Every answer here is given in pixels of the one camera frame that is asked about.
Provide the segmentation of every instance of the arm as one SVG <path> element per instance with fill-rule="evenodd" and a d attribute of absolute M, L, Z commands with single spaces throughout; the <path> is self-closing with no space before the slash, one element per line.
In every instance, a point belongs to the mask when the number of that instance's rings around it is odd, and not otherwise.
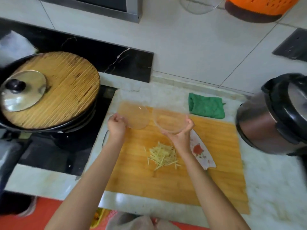
<path fill-rule="evenodd" d="M 188 126 L 177 135 L 162 132 L 173 142 L 180 154 L 205 213 L 211 230 L 250 230 L 245 220 L 228 198 L 206 174 L 190 149 L 190 132 L 194 123 L 187 117 Z"/>
<path fill-rule="evenodd" d="M 118 114 L 108 121 L 110 136 L 94 163 L 56 210 L 45 230 L 89 230 L 124 143 L 126 125 Z"/>

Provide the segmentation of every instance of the mesh strainer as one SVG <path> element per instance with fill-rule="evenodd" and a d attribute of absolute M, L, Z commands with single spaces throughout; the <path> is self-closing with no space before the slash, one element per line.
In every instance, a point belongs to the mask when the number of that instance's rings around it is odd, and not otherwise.
<path fill-rule="evenodd" d="M 224 0 L 179 0 L 180 5 L 192 14 L 205 14 L 217 8 Z"/>

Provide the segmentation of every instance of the wooden lid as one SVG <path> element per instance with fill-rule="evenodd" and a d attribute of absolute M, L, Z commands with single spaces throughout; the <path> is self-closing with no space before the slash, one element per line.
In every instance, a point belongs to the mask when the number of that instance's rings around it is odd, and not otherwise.
<path fill-rule="evenodd" d="M 100 87 L 97 69 L 86 59 L 68 52 L 39 54 L 15 72 L 35 70 L 47 79 L 47 91 L 34 106 L 4 116 L 25 129 L 55 127 L 77 117 L 95 100 Z"/>

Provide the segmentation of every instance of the shredded ginger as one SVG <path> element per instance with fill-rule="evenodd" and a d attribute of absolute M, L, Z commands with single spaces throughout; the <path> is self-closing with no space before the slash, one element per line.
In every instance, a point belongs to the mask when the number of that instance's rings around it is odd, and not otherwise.
<path fill-rule="evenodd" d="M 175 164 L 175 169 L 177 169 L 177 166 L 181 166 L 177 164 L 178 160 L 176 156 L 176 151 L 173 146 L 164 145 L 158 142 L 158 146 L 149 149 L 149 152 L 150 156 L 147 157 L 147 162 L 149 165 L 149 160 L 152 160 L 157 164 L 155 171 L 162 166 L 168 166 L 171 164 Z"/>

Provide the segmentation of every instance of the lid knob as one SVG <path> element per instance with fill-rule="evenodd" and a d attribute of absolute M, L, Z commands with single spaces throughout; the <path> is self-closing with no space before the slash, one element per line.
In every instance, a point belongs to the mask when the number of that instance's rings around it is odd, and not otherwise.
<path fill-rule="evenodd" d="M 6 82 L 5 88 L 10 90 L 12 93 L 20 93 L 25 90 L 26 83 L 17 79 L 10 79 Z"/>

